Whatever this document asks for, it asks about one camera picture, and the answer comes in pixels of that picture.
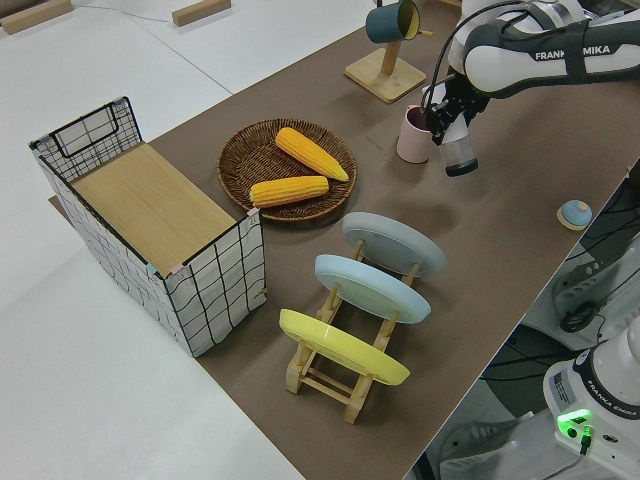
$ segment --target yellow plate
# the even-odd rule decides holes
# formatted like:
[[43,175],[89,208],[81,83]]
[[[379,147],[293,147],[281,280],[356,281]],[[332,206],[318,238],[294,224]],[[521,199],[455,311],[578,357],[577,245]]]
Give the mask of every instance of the yellow plate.
[[342,330],[293,310],[280,310],[280,328],[320,355],[387,385],[400,385],[409,370],[372,345]]

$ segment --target grid pattern basket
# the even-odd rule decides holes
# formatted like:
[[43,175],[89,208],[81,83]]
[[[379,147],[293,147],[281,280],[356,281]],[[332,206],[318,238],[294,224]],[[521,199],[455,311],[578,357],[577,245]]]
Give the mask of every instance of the grid pattern basket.
[[104,270],[190,355],[199,356],[266,301],[260,214],[249,212],[163,278],[71,184],[140,142],[130,102],[122,97],[29,146]]

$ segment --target cable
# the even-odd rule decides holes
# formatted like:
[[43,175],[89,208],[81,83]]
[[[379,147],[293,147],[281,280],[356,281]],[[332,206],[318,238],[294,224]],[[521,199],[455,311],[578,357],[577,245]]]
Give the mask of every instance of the cable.
[[600,303],[582,302],[560,319],[560,328],[567,333],[579,332],[591,324],[602,307]]
[[625,189],[626,185],[627,185],[627,182],[625,182],[625,181],[623,181],[620,184],[620,187],[618,187],[618,190],[616,191],[616,197],[609,200],[610,205],[602,213],[607,213],[608,211],[610,211],[613,207],[615,207],[618,204],[618,202],[622,198],[622,194],[624,193],[624,189]]
[[614,233],[618,233],[618,232],[620,232],[620,231],[622,231],[622,230],[626,230],[626,229],[628,229],[628,228],[635,228],[635,227],[638,227],[638,226],[640,226],[640,225],[630,225],[630,226],[624,226],[624,225],[623,225],[622,227],[620,227],[620,228],[618,228],[618,229],[616,229],[616,230],[613,230],[613,231],[611,231],[611,232],[608,232],[606,237],[603,237],[603,238],[601,238],[600,240],[597,240],[597,241],[596,241],[596,242],[594,242],[592,245],[589,245],[589,248],[585,248],[582,252],[577,253],[577,254],[575,254],[575,255],[573,255],[573,256],[571,256],[571,257],[565,258],[565,259],[564,259],[564,261],[565,261],[565,262],[568,262],[569,260],[573,260],[573,259],[575,259],[575,258],[581,257],[581,256],[582,256],[582,255],[584,255],[585,253],[589,253],[589,252],[591,251],[591,249],[592,249],[592,248],[596,247],[597,245],[600,245],[602,242],[604,242],[605,240],[607,240],[607,239],[608,239],[611,235],[613,235]]
[[566,472],[567,470],[574,468],[585,457],[585,455],[587,454],[587,450],[589,450],[590,446],[591,446],[591,426],[585,425],[584,430],[582,432],[582,438],[580,439],[580,455],[578,456],[576,461],[567,465],[566,467],[562,467],[560,470],[557,470],[553,472],[551,475],[547,475],[546,477],[540,480],[550,480],[551,478],[555,478],[558,475]]
[[[511,345],[510,343],[505,343],[505,347],[510,348],[511,350],[513,350],[514,352],[518,353],[521,357],[525,358],[525,359],[531,359],[531,361],[535,361],[536,363],[539,363],[540,365],[543,365],[545,367],[550,367],[551,365],[541,362],[538,359],[532,357],[531,355],[527,355],[526,353],[524,353],[523,351],[521,351],[518,347]],[[547,354],[549,355],[549,357],[556,357],[556,356],[564,356],[566,355],[565,353],[550,353]]]
[[98,7],[96,5],[75,5],[75,4],[74,4],[74,7],[79,7],[79,8],[97,8],[98,10],[112,10],[114,12],[120,12],[120,13],[122,13],[124,15],[129,15],[130,17],[140,18],[142,20],[151,20],[151,21],[154,21],[154,22],[170,23],[169,20],[161,20],[159,18],[141,17],[140,15],[136,15],[134,13],[125,12],[123,10],[120,10],[119,8]]
[[513,18],[510,18],[509,20],[507,20],[506,22],[504,22],[504,25],[502,25],[502,27],[500,27],[500,36],[504,36],[504,31],[513,26],[514,24],[524,20],[525,18],[527,18],[529,16],[529,10],[513,10],[513,12],[522,12],[520,15],[516,15]]
[[607,210],[605,212],[602,212],[602,214],[603,215],[610,215],[610,214],[613,214],[613,213],[633,212],[634,210],[637,210],[638,208],[640,208],[640,205],[634,205],[633,207],[621,208],[620,210]]
[[624,279],[624,281],[622,281],[616,288],[614,288],[613,290],[611,290],[608,294],[606,294],[602,300],[600,300],[600,303],[602,304],[602,306],[606,305],[607,300],[609,299],[609,297],[611,295],[613,295],[618,289],[622,288],[622,286],[627,283],[629,280],[631,280],[635,275],[637,275],[637,273],[640,272],[640,267],[636,268],[633,273],[631,275],[629,275],[627,278]]
[[594,347],[600,343],[600,337],[602,336],[602,327],[604,327],[605,322],[607,321],[606,317],[600,313],[596,315],[596,317],[602,318],[602,322],[598,327],[598,331],[596,332],[596,343],[593,345]]
[[531,375],[524,375],[522,377],[511,377],[511,378],[491,378],[491,377],[485,377],[485,376],[480,376],[480,380],[484,380],[485,382],[517,382],[519,380],[528,380],[530,378],[538,378],[538,377],[544,377],[546,375],[546,372],[544,373],[532,373]]
[[583,459],[583,458],[584,458],[584,455],[580,455],[580,456],[577,458],[577,460],[576,460],[575,462],[573,462],[572,464],[567,465],[566,467],[562,467],[562,468],[561,468],[560,470],[558,470],[557,472],[554,472],[554,473],[552,473],[551,475],[547,475],[546,477],[544,477],[544,478],[543,478],[543,479],[541,479],[541,480],[549,480],[549,479],[551,479],[551,478],[555,478],[555,477],[557,477],[557,476],[558,476],[558,475],[560,475],[561,473],[564,473],[564,472],[566,472],[567,470],[569,470],[569,469],[571,469],[571,468],[575,467],[576,465],[578,465],[578,464],[582,461],[582,459]]
[[631,222],[634,222],[635,220],[637,220],[638,218],[640,218],[640,215],[636,215],[634,216],[631,220],[627,220],[626,222],[624,222],[622,225],[620,225],[617,228],[614,228],[613,230],[609,230],[608,232],[605,233],[601,233],[600,235],[595,235],[595,236],[589,236],[589,235],[585,235],[584,238],[588,238],[589,240],[597,240],[599,238],[602,237],[608,237],[613,235],[614,233],[617,233],[621,230],[625,230],[627,228],[633,228],[633,227],[638,227],[640,225],[629,225]]
[[543,358],[568,357],[569,359],[571,359],[571,358],[575,358],[577,353],[579,353],[579,352],[550,353],[550,354],[545,354],[545,355],[527,356],[526,358],[516,358],[514,360],[504,360],[502,362],[490,363],[487,366],[487,368],[505,367],[507,365],[514,365],[516,363],[523,363],[523,362],[531,362],[531,361],[540,360],[540,359],[543,359]]
[[[429,106],[431,105],[431,102],[433,100],[433,91],[435,90],[435,87],[436,87],[436,81],[438,79],[438,72],[440,71],[440,65],[442,64],[442,60],[444,59],[444,55],[446,53],[447,47],[449,47],[449,44],[453,40],[453,37],[455,36],[455,34],[458,33],[458,31],[462,27],[464,27],[467,23],[469,23],[471,20],[473,20],[477,16],[482,15],[483,13],[486,13],[486,12],[488,12],[490,10],[495,10],[496,8],[506,7],[506,6],[509,6],[509,5],[520,5],[522,3],[525,3],[524,0],[508,0],[506,2],[500,2],[500,3],[496,3],[494,5],[489,5],[487,7],[481,8],[480,10],[477,10],[477,11],[473,12],[467,18],[465,18],[460,23],[458,23],[458,25],[456,25],[456,27],[453,29],[453,31],[451,32],[449,37],[445,40],[444,45],[442,46],[442,49],[440,50],[440,54],[438,56],[438,60],[436,62],[436,66],[433,69],[433,77],[431,78],[431,84],[427,87],[428,90],[425,90],[425,94],[426,94],[427,91],[429,92],[429,100],[427,102],[425,110],[426,110],[426,108],[429,108]],[[424,115],[425,112],[422,111],[422,107],[423,107],[423,105],[421,104],[421,106],[420,106],[421,113]]]

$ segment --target corn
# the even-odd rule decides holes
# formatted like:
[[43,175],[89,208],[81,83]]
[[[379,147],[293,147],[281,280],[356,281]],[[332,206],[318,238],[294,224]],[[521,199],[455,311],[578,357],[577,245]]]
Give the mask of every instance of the corn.
[[341,182],[349,180],[338,160],[313,140],[290,127],[282,128],[276,135],[276,145],[299,162],[321,175]]
[[329,181],[321,175],[279,178],[254,184],[249,199],[254,207],[267,208],[318,197],[329,191]]

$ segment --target plate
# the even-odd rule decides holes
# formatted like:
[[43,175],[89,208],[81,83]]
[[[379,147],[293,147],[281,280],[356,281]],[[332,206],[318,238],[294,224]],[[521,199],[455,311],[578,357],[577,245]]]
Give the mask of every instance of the plate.
[[420,323],[431,306],[418,292],[395,277],[370,265],[337,255],[316,257],[316,277],[329,290],[352,305],[389,320],[398,312],[398,323]]
[[364,241],[367,260],[401,275],[418,264],[416,277],[432,276],[447,264],[444,252],[429,237],[382,215],[351,212],[342,220],[342,233],[354,248],[358,240]]
[[218,178],[224,191],[245,210],[251,210],[249,190],[255,183],[283,177],[318,175],[275,144],[277,133],[291,127],[333,155],[349,175],[340,182],[329,179],[329,191],[316,198],[261,209],[263,218],[280,222],[312,220],[340,207],[356,181],[356,159],[336,135],[315,123],[297,119],[273,119],[249,125],[227,141],[218,159]]
[[409,370],[386,353],[338,328],[293,310],[280,310],[284,333],[320,355],[386,385],[400,385]]

